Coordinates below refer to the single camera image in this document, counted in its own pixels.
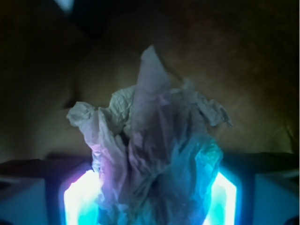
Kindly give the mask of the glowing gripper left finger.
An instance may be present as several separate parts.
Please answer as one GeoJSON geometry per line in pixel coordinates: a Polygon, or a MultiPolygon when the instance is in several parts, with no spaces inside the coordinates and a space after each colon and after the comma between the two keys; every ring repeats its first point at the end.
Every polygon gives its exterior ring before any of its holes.
{"type": "Polygon", "coordinates": [[[2,225],[98,225],[97,174],[82,158],[0,164],[2,225]]]}

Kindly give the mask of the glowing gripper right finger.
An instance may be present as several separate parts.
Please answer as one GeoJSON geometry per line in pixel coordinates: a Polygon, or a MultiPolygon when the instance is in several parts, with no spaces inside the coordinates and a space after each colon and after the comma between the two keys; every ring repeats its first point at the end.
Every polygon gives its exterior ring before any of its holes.
{"type": "Polygon", "coordinates": [[[226,153],[205,225],[298,225],[300,161],[292,153],[226,153]]]}

